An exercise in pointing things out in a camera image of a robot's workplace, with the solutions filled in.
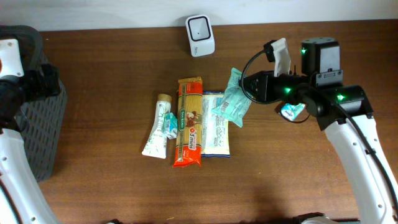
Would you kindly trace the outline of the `teal Kleenex tissue pack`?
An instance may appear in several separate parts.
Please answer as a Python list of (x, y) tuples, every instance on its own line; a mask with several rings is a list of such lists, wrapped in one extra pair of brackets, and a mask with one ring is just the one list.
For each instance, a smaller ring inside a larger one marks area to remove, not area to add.
[(295, 121), (297, 116), (305, 109), (305, 104), (291, 105), (286, 103), (281, 107), (279, 114), (288, 121)]

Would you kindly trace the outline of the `mint green wipes pack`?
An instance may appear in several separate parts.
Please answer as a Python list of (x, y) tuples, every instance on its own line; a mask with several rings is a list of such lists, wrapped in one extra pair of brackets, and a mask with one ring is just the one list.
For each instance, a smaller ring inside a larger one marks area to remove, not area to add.
[(224, 117), (240, 128), (243, 127), (243, 117), (252, 103), (239, 86), (241, 75), (242, 72), (238, 69), (231, 69), (231, 76), (221, 103), (212, 109), (213, 113)]

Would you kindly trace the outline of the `yellow noodle packet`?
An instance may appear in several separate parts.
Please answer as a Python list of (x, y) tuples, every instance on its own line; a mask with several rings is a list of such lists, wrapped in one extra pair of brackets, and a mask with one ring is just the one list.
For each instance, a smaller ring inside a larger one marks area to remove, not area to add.
[(202, 157), (230, 157), (228, 120), (212, 112), (223, 96), (222, 92), (203, 93)]

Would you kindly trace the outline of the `orange spaghetti packet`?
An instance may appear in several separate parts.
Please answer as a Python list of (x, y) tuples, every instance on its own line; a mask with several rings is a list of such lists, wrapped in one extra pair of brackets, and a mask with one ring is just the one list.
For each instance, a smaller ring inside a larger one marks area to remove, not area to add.
[(203, 81), (201, 77), (178, 81), (177, 140), (174, 167), (201, 164), (203, 133)]

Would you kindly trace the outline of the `small teal tissue pack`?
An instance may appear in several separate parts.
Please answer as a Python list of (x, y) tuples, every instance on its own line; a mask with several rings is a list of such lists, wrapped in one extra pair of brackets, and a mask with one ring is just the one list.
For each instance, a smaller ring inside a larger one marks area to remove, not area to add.
[(173, 113), (167, 113), (164, 118), (162, 132), (168, 139), (176, 139), (178, 133), (178, 120)]

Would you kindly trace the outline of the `white cream tube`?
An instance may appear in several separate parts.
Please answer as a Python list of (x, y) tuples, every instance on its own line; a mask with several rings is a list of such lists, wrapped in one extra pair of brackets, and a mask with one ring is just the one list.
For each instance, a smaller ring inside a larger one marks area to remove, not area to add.
[(163, 93), (158, 95), (154, 123), (146, 145), (142, 150), (142, 155), (160, 159), (166, 158), (167, 137), (162, 128), (165, 116), (170, 112), (171, 101), (172, 97), (170, 95)]

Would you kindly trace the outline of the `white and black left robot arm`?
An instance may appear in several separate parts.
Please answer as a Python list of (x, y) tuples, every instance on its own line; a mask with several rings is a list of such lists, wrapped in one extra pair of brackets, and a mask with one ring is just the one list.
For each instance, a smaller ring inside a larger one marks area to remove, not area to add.
[(30, 168), (16, 115), (51, 95), (39, 69), (24, 68), (20, 41), (1, 39), (1, 223), (59, 223)]

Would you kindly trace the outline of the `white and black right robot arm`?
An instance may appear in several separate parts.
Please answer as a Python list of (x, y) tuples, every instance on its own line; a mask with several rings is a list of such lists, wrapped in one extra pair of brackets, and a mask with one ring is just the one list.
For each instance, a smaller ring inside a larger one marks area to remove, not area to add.
[(397, 223), (397, 181), (377, 135), (374, 111), (365, 91), (343, 83), (340, 45), (332, 37), (301, 43), (302, 73), (290, 69), (285, 39), (272, 40), (243, 68), (262, 54), (275, 64), (270, 71), (241, 75), (246, 98), (268, 105), (278, 101), (305, 104), (337, 152), (353, 189), (361, 223)]

